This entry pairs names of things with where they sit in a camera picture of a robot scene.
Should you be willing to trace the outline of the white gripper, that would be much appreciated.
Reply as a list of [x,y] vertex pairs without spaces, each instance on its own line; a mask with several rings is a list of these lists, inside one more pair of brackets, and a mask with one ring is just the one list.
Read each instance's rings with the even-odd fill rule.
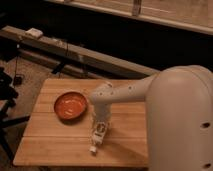
[[94,106],[94,120],[96,122],[108,122],[111,117],[111,106],[96,104]]

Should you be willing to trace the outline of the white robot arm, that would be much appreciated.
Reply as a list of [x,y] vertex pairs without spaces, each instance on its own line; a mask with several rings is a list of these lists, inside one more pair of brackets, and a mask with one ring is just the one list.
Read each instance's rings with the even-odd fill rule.
[[213,171],[213,72],[175,66],[120,87],[105,83],[90,94],[98,125],[109,122],[112,104],[141,101],[149,171]]

